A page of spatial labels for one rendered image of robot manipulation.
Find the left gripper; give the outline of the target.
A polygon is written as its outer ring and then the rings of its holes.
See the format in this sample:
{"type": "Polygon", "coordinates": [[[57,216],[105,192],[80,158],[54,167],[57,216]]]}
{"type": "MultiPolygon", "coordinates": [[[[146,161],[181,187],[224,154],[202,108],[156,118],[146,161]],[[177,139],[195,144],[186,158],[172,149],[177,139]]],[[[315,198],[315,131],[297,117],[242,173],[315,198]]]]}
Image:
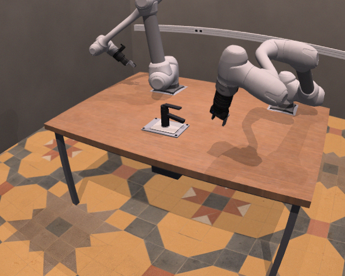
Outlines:
{"type": "Polygon", "coordinates": [[[231,106],[231,102],[233,96],[238,92],[239,86],[227,86],[221,83],[217,77],[216,81],[216,92],[213,99],[213,105],[210,108],[210,113],[212,114],[212,120],[218,117],[223,121],[222,126],[224,126],[227,122],[227,118],[229,115],[229,107],[231,106]]]}

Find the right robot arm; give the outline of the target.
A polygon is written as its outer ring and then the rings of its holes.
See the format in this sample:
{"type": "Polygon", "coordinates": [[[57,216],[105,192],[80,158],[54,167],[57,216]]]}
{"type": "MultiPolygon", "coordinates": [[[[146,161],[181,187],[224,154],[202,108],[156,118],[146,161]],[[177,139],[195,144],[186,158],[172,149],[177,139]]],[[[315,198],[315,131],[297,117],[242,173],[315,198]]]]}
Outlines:
{"type": "Polygon", "coordinates": [[[89,53],[92,56],[98,56],[107,52],[114,45],[111,39],[142,16],[151,57],[151,63],[148,66],[149,84],[154,91],[174,94],[184,88],[184,85],[179,85],[179,67],[176,59],[172,56],[164,56],[157,20],[158,4],[161,1],[135,0],[137,7],[135,11],[106,36],[98,36],[90,46],[89,53]]]}

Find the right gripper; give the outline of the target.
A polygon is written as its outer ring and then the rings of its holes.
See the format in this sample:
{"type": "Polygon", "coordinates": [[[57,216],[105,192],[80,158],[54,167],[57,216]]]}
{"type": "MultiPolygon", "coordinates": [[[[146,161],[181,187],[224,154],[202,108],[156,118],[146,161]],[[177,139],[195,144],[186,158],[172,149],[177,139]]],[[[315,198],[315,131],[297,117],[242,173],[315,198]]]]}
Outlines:
{"type": "MultiPolygon", "coordinates": [[[[122,44],[121,44],[122,45],[122,44]]],[[[127,66],[128,64],[130,64],[132,67],[136,67],[136,65],[134,64],[134,62],[132,61],[127,61],[127,59],[124,57],[125,55],[122,53],[122,51],[124,50],[124,45],[122,45],[122,47],[120,49],[118,49],[115,45],[113,45],[108,51],[107,53],[112,56],[115,60],[117,60],[118,62],[120,61],[123,65],[127,66]]]]}

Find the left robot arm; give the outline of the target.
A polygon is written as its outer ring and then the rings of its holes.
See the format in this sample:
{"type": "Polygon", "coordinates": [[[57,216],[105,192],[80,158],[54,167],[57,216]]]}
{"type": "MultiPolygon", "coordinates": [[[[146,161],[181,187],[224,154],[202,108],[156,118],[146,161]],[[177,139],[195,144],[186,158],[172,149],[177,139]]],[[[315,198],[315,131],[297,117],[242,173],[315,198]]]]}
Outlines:
{"type": "Polygon", "coordinates": [[[313,107],[323,104],[325,92],[313,81],[311,73],[319,62],[315,48],[296,41],[269,39],[256,50],[255,58],[261,69],[248,61],[244,48],[228,46],[219,61],[219,81],[227,86],[245,89],[271,105],[272,110],[290,114],[293,114],[296,106],[294,101],[313,107]],[[290,64],[296,70],[299,81],[289,71],[282,71],[278,75],[270,60],[290,64]]]}

